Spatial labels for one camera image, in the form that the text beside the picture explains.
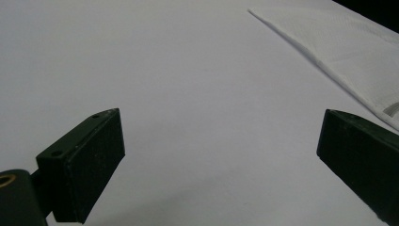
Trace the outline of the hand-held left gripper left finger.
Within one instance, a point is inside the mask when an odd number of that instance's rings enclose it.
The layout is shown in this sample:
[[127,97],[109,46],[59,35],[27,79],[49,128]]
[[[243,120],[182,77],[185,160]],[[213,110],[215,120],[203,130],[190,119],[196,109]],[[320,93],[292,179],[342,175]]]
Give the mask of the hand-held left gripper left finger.
[[79,123],[36,157],[44,212],[58,222],[84,223],[124,156],[117,108]]

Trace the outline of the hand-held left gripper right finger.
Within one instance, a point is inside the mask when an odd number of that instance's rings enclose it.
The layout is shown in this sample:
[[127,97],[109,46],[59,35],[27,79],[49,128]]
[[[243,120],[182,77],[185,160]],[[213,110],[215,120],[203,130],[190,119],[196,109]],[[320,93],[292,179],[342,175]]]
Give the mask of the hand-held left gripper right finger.
[[325,112],[319,158],[389,226],[399,226],[399,136],[362,117]]

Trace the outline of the white cloth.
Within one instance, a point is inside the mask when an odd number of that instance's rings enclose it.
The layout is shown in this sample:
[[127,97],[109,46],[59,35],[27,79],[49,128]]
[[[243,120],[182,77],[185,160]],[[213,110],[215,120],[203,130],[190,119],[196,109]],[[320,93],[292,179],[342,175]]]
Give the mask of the white cloth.
[[399,131],[399,34],[336,3],[248,12]]

